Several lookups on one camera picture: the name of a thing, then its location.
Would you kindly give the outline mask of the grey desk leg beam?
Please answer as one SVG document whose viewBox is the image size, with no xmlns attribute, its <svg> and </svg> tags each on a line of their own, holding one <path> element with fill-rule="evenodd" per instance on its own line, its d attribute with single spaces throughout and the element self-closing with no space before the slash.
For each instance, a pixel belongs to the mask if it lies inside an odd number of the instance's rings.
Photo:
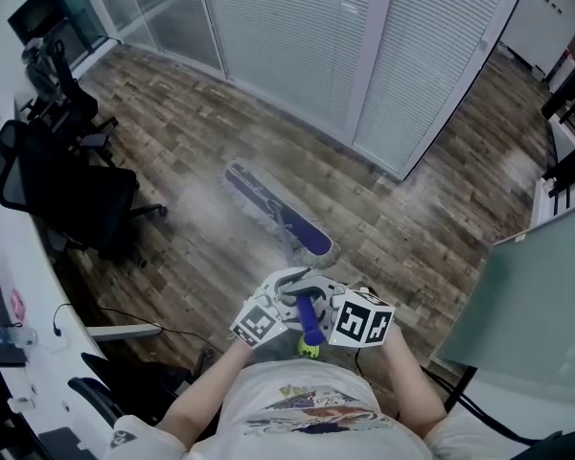
<svg viewBox="0 0 575 460">
<path fill-rule="evenodd" d="M 87 333 L 96 342 L 109 342 L 117 340 L 129 340 L 158 335 L 162 332 L 160 326 L 151 324 L 123 325 L 123 326 L 98 326 L 87 327 Z"/>
</svg>

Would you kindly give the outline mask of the person's right forearm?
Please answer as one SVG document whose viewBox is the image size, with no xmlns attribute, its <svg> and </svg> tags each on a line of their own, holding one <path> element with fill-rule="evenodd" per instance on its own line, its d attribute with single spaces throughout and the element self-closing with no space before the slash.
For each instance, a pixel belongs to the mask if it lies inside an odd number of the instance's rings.
<svg viewBox="0 0 575 460">
<path fill-rule="evenodd" d="M 396 396 L 400 422 L 424 439 L 448 416 L 444 403 L 396 323 L 390 325 L 381 350 Z"/>
</svg>

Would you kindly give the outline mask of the pink desk object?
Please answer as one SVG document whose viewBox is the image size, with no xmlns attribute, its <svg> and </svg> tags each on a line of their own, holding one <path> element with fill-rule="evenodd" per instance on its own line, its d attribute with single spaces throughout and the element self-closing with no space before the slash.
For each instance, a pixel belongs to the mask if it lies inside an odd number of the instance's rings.
<svg viewBox="0 0 575 460">
<path fill-rule="evenodd" d="M 18 322 L 23 323 L 26 316 L 26 306 L 16 289 L 11 292 L 10 303 L 15 319 Z"/>
</svg>

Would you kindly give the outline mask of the grey jacket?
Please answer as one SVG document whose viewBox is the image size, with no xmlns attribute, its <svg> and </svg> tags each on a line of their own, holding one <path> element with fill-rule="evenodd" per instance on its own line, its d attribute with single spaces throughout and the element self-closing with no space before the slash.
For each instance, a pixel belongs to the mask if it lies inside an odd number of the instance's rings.
<svg viewBox="0 0 575 460">
<path fill-rule="evenodd" d="M 42 38 L 33 37 L 25 45 L 21 61 L 29 83 L 41 100 L 53 102 L 61 98 L 58 77 Z"/>
</svg>

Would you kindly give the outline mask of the clear plastic bottle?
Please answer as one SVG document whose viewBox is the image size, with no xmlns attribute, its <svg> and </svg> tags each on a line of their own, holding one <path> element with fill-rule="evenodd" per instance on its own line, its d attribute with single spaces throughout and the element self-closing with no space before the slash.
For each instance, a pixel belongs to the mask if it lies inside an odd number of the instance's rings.
<svg viewBox="0 0 575 460">
<path fill-rule="evenodd" d="M 0 343 L 24 350 L 37 344 L 37 334 L 33 328 L 22 325 L 0 326 Z"/>
</svg>

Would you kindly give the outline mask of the black flat device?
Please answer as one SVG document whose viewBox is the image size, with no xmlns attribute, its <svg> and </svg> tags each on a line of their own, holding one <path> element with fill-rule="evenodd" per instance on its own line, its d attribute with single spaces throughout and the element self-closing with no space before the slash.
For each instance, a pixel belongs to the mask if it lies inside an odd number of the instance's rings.
<svg viewBox="0 0 575 460">
<path fill-rule="evenodd" d="M 69 427 L 40 433 L 38 440 L 51 460 L 97 460 Z"/>
</svg>

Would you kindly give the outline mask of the tall black office chair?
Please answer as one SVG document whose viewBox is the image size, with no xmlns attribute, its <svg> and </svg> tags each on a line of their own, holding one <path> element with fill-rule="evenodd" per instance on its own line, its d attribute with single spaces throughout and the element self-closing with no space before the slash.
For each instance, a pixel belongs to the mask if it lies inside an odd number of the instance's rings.
<svg viewBox="0 0 575 460">
<path fill-rule="evenodd" d="M 118 125 L 114 117 L 96 125 L 99 112 L 98 101 L 84 91 L 73 77 L 60 41 L 46 47 L 46 54 L 57 74 L 61 98 L 53 102 L 36 98 L 25 103 L 21 109 L 28 110 L 28 121 L 38 120 L 55 134 L 68 150 L 76 155 L 94 151 L 109 167 L 114 165 L 109 151 L 109 134 Z"/>
</svg>

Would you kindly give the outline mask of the dark glass door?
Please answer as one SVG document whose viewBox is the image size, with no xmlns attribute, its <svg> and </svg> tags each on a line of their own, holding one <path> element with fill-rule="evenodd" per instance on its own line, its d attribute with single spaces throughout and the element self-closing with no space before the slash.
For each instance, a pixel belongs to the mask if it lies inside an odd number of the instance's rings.
<svg viewBox="0 0 575 460">
<path fill-rule="evenodd" d="M 34 38 L 48 47 L 60 41 L 72 69 L 108 41 L 89 0 L 27 0 L 8 23 L 24 45 Z"/>
</svg>

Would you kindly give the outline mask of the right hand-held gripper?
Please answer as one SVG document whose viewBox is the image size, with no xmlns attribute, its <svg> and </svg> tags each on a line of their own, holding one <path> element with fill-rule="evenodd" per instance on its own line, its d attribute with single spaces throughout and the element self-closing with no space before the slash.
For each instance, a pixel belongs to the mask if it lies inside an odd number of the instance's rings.
<svg viewBox="0 0 575 460">
<path fill-rule="evenodd" d="M 313 309 L 318 327 L 333 346 L 361 349 L 381 345 L 395 314 L 395 308 L 369 287 L 351 288 L 323 275 L 291 284 L 287 295 L 316 299 Z"/>
</svg>

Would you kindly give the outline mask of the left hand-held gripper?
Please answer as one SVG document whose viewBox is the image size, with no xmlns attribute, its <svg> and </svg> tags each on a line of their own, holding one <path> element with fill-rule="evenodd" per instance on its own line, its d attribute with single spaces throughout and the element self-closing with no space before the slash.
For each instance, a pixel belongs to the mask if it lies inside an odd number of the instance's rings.
<svg viewBox="0 0 575 460">
<path fill-rule="evenodd" d="M 281 291 L 310 272 L 310 267 L 293 266 L 270 273 L 243 302 L 230 325 L 231 334 L 255 350 L 285 333 L 288 327 L 300 327 L 296 300 L 283 302 Z"/>
</svg>

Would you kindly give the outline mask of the person in white t-shirt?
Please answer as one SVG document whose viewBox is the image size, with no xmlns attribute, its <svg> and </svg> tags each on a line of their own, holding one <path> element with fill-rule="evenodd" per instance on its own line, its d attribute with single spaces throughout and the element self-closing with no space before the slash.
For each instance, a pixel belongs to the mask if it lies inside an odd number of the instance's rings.
<svg viewBox="0 0 575 460">
<path fill-rule="evenodd" d="M 103 460 L 508 460 L 492 431 L 469 413 L 420 438 L 386 416 L 368 383 L 306 359 L 242 370 L 217 431 L 192 447 L 134 416 L 120 418 Z"/>
</svg>

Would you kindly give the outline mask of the blue handled mop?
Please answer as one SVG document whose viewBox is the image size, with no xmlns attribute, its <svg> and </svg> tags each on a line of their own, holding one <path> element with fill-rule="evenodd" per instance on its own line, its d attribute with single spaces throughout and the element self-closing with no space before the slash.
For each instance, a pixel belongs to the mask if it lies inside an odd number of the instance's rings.
<svg viewBox="0 0 575 460">
<path fill-rule="evenodd" d="M 315 275 L 316 270 L 324 264 L 335 260 L 335 246 L 331 238 L 288 202 L 285 195 L 280 195 L 277 187 L 272 187 L 268 180 L 262 180 L 242 161 L 228 165 L 223 184 L 247 215 L 279 237 L 287 264 L 285 268 L 310 267 L 311 272 L 304 276 L 307 278 Z M 287 295 L 289 286 L 281 291 L 282 301 L 296 300 L 301 326 L 288 327 L 287 332 L 299 331 L 307 344 L 321 345 L 326 338 L 318 327 L 313 309 L 316 299 Z"/>
</svg>

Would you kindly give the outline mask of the frosted glass board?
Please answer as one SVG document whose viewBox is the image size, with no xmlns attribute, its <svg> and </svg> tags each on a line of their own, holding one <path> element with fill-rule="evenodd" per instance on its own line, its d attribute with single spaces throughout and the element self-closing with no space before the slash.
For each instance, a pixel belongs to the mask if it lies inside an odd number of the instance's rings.
<svg viewBox="0 0 575 460">
<path fill-rule="evenodd" d="M 493 246 L 437 356 L 575 388 L 575 208 Z"/>
</svg>

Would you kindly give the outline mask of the narrow white venetian blind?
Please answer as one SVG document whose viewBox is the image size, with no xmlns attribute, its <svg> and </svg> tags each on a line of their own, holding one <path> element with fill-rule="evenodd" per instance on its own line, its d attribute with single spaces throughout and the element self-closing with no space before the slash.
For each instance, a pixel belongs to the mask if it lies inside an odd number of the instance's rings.
<svg viewBox="0 0 575 460">
<path fill-rule="evenodd" d="M 499 0 L 390 0 L 354 145 L 399 175 L 486 31 Z"/>
</svg>

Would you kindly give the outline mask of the black slatted rack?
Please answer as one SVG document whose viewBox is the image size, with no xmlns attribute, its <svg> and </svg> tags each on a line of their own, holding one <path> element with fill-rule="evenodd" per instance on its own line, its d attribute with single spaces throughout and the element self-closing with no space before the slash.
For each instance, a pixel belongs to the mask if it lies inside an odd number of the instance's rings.
<svg viewBox="0 0 575 460">
<path fill-rule="evenodd" d="M 547 130 L 550 146 L 540 184 L 540 207 L 548 218 L 575 207 L 575 145 L 571 135 Z"/>
</svg>

